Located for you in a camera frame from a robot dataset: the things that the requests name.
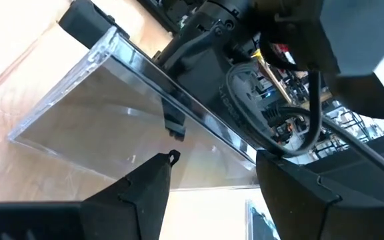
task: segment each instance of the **black plastic housing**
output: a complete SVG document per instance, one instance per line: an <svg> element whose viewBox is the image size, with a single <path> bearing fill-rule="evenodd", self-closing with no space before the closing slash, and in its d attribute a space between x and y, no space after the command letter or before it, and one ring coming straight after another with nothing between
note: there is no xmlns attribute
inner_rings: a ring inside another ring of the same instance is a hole
<svg viewBox="0 0 384 240"><path fill-rule="evenodd" d="M325 74L333 95L351 110L384 119L384 1L303 0L276 15L278 33L297 66Z"/></svg>
<svg viewBox="0 0 384 240"><path fill-rule="evenodd" d="M116 26L126 39L130 36L90 0L75 0L59 21L60 27L84 44L88 49L104 36L110 27Z"/></svg>
<svg viewBox="0 0 384 240"><path fill-rule="evenodd" d="M159 153L82 202L0 203L0 239L158 239L179 157Z"/></svg>
<svg viewBox="0 0 384 240"><path fill-rule="evenodd" d="M384 157L384 136L371 140L367 144ZM324 157L306 164L305 167L320 176L328 177L340 184L348 184L351 189L384 201L384 172L370 164L353 149Z"/></svg>
<svg viewBox="0 0 384 240"><path fill-rule="evenodd" d="M352 180L341 183L265 151L257 152L256 171L281 239L384 239L384 201L350 188Z"/></svg>
<svg viewBox="0 0 384 240"><path fill-rule="evenodd" d="M261 132L250 131L251 127L247 127L250 125L249 116L244 112L250 106L238 98L245 92L233 87L232 81L227 80L233 66L250 61L251 54L256 50L253 31L242 24L241 12L236 9L239 8L227 10L220 5L220 1L204 3L154 60L166 74L248 144L261 148L265 147L258 137ZM172 116L181 117L182 113ZM262 128L259 130L270 135L269 127L265 125L263 116L261 118Z"/></svg>

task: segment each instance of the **wooden table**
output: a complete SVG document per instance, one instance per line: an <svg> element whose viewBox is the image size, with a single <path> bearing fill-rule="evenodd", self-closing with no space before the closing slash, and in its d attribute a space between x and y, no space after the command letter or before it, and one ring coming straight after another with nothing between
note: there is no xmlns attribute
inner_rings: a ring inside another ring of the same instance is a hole
<svg viewBox="0 0 384 240"><path fill-rule="evenodd" d="M95 3L150 56L171 40L134 0ZM0 201L84 199L113 182L7 140L16 123L87 52L57 25L68 7L66 0L0 0Z"/></svg>

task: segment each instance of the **clear acrylic panel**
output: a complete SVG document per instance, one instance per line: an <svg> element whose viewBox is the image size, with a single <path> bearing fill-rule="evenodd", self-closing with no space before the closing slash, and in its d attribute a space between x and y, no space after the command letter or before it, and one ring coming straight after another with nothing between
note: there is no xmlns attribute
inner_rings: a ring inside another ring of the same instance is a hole
<svg viewBox="0 0 384 240"><path fill-rule="evenodd" d="M184 115L185 122L167 117ZM157 153L181 153L171 188L257 184L255 150L184 92L116 28L9 139L119 179Z"/></svg>

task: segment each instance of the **wire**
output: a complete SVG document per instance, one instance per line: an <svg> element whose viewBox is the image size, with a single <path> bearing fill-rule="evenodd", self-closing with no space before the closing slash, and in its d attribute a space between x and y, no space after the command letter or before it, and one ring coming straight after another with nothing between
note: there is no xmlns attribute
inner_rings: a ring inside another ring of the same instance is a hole
<svg viewBox="0 0 384 240"><path fill-rule="evenodd" d="M280 114L284 115L302 115L309 118L312 118L312 115L314 115L312 110L309 111L300 107L279 107L278 111ZM322 117L322 124L324 127L330 129L334 134L344 140L344 142L346 142L358 154L368 159L370 162L376 165L376 167L380 168L380 170L384 172L384 158L380 156L380 154L372 150L372 148L366 144L360 142L360 140L352 136L342 127L338 126L336 123L330 121L329 119Z"/></svg>
<svg viewBox="0 0 384 240"><path fill-rule="evenodd" d="M230 96L234 96L233 90L229 87L230 81L232 81L233 76L236 76L242 72L247 72L249 66L247 64L239 64L232 67L229 72L226 74L226 80L228 86L228 91ZM309 150L316 144L318 140L319 133L321 131L321 122L322 122L322 110L321 110L321 74L317 72L309 73L309 109L312 111L312 115L309 118L309 134L307 134L303 144L297 150L290 150L284 146L275 142L272 138L268 137L266 134L262 133L259 127L254 124L254 122L247 116L246 112L239 107L239 110L242 112L243 116L247 119L247 122L252 126L251 128L248 125L243 127L245 131L248 131L248 135L254 135L254 132L260 132L258 135L258 142L262 144L266 150L270 153L278 155L280 157L296 157L309 152ZM238 99L235 97L232 98L236 106L241 106Z"/></svg>

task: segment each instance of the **screw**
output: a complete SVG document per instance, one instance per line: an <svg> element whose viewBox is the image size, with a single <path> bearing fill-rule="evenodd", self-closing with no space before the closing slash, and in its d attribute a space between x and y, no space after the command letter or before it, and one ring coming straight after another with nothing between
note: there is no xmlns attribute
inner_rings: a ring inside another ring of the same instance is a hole
<svg viewBox="0 0 384 240"><path fill-rule="evenodd" d="M226 29L227 30L232 30L233 29L233 22L231 20L227 20L225 23Z"/></svg>
<svg viewBox="0 0 384 240"><path fill-rule="evenodd" d="M216 34L216 36L220 36L222 34L220 27L216 27L216 29L214 30L214 33Z"/></svg>

